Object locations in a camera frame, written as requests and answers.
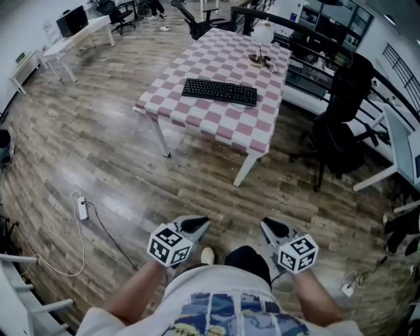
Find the checkered tablecloth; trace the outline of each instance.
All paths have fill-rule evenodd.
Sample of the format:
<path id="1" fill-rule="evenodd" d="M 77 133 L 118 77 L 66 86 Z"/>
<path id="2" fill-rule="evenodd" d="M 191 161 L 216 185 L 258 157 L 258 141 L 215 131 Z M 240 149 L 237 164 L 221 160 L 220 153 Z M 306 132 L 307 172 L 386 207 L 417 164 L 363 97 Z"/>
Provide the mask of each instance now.
<path id="1" fill-rule="evenodd" d="M 262 54 L 278 66 L 278 73 L 248 63 L 260 43 L 249 36 L 211 29 L 177 58 L 142 94 L 135 108 L 154 120 L 175 125 L 243 150 L 264 155 L 270 147 L 278 115 L 290 51 L 262 44 Z M 181 96 L 186 78 L 240 83 L 257 89 L 257 106 L 244 108 L 228 102 Z"/>

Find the black keyboard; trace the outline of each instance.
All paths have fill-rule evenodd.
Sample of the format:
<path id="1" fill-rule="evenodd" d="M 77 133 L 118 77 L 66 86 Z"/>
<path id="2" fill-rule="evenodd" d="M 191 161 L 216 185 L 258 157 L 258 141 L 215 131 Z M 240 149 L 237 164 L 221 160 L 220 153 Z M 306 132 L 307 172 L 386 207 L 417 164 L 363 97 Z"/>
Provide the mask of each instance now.
<path id="1" fill-rule="evenodd" d="M 257 105 L 257 89 L 221 81 L 187 78 L 182 95 L 234 102 L 247 106 Z"/>

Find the printed shirt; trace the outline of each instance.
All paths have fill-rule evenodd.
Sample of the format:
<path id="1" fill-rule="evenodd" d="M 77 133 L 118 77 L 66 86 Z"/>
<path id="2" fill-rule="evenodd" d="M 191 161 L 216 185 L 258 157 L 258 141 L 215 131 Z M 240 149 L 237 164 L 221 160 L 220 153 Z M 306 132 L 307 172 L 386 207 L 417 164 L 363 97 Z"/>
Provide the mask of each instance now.
<path id="1" fill-rule="evenodd" d="M 284 312 L 268 284 L 230 266 L 189 270 L 172 281 L 156 311 L 126 327 L 105 310 L 91 308 L 77 336 L 361 336 L 353 321 L 327 328 Z"/>

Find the shoe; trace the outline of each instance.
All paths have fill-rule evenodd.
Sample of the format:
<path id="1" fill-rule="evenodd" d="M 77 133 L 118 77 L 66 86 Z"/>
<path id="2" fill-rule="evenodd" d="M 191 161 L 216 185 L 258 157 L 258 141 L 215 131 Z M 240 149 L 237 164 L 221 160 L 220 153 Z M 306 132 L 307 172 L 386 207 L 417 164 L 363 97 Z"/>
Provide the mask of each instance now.
<path id="1" fill-rule="evenodd" d="M 201 252 L 201 263 L 214 265 L 215 264 L 215 252 L 211 247 L 204 247 Z"/>

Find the ceiling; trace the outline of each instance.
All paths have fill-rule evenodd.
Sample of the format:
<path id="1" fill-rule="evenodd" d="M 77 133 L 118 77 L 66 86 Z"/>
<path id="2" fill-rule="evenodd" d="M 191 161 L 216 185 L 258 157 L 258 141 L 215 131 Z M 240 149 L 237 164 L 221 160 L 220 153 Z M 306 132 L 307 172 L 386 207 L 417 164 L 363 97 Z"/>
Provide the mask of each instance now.
<path id="1" fill-rule="evenodd" d="M 383 16 L 394 18 L 396 29 L 419 49 L 420 45 L 420 1 L 419 0 L 366 0 L 366 5 Z"/>

